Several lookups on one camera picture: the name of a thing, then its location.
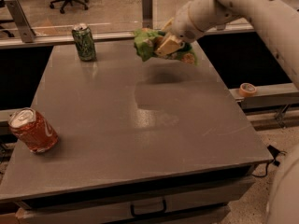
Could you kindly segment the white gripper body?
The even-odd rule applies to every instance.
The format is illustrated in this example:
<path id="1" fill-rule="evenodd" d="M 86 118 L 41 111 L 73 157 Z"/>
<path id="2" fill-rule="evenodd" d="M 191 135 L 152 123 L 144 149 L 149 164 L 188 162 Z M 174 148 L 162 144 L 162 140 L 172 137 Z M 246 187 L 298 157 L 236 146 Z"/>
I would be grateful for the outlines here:
<path id="1" fill-rule="evenodd" d="M 203 32 L 198 30 L 189 15 L 191 3 L 188 2 L 175 14 L 170 25 L 170 32 L 186 43 L 192 43 L 203 36 Z"/>

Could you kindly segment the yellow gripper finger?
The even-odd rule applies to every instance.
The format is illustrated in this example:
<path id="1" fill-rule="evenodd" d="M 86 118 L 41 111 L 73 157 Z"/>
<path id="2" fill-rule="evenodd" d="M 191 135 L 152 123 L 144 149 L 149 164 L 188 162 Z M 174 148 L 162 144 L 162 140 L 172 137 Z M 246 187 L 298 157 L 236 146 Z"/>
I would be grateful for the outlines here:
<path id="1" fill-rule="evenodd" d="M 173 23 L 173 19 L 174 18 L 171 18 L 169 21 L 167 21 L 167 23 L 163 26 L 163 28 L 161 29 L 161 31 L 163 31 L 163 32 L 169 31 L 169 29 L 171 28 L 171 25 Z"/>
<path id="2" fill-rule="evenodd" d="M 158 56 L 165 56 L 184 47 L 184 42 L 171 33 L 158 38 L 154 52 Z"/>

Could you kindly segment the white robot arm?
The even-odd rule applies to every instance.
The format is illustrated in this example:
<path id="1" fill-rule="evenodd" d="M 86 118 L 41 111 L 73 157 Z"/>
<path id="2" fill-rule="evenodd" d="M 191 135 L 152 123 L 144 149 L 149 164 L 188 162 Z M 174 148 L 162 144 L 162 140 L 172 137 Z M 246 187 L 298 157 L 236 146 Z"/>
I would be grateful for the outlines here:
<path id="1" fill-rule="evenodd" d="M 281 0 L 193 0 L 165 26 L 156 53 L 177 51 L 206 31 L 246 19 L 292 83 L 299 88 L 299 13 Z M 270 191 L 266 224 L 299 224 L 299 146 L 278 167 Z"/>

